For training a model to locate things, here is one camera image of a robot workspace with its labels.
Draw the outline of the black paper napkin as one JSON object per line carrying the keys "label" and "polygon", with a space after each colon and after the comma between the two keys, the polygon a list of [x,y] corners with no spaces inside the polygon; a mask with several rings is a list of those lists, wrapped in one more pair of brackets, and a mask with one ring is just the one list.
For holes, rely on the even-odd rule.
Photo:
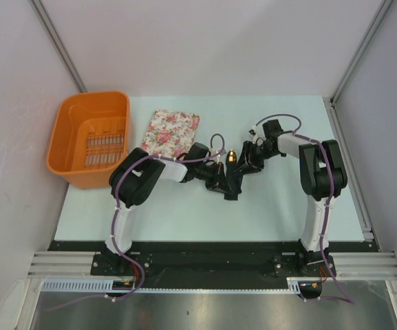
{"label": "black paper napkin", "polygon": [[224,194],[224,199],[227,201],[237,201],[238,196],[242,193],[242,178],[243,175],[236,170],[236,163],[226,164],[226,180],[228,182],[228,187],[230,192]]}

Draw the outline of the iridescent gold spoon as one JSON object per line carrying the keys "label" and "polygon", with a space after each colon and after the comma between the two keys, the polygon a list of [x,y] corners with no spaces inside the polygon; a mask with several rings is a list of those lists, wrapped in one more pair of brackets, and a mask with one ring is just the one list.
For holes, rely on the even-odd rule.
{"label": "iridescent gold spoon", "polygon": [[233,166],[236,165],[236,163],[237,163],[237,154],[233,149],[231,149],[229,152],[227,152],[226,165]]}

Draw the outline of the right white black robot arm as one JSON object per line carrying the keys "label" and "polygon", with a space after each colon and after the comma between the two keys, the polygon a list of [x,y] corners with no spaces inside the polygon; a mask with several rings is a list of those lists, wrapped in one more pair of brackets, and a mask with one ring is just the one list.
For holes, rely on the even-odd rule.
{"label": "right white black robot arm", "polygon": [[347,173],[336,140],[320,142],[297,131],[284,131],[276,115],[258,121],[243,144],[235,172],[258,173],[264,169],[264,162],[275,156],[298,159],[300,183],[308,204],[295,267],[300,274],[311,276],[321,265],[328,266],[330,213],[347,186]]}

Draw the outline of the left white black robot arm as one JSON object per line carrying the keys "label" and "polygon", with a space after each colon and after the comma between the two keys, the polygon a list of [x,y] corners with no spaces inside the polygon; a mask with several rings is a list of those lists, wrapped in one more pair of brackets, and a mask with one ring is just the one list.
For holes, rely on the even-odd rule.
{"label": "left white black robot arm", "polygon": [[142,148],[132,150],[109,178],[116,205],[109,236],[101,252],[107,268],[117,275],[129,269],[130,258],[123,253],[132,246],[136,208],[149,198],[160,180],[185,184],[199,179],[211,190],[218,184],[226,188],[224,166],[217,161],[223,154],[224,148],[210,149],[198,142],[178,157],[151,155]]}

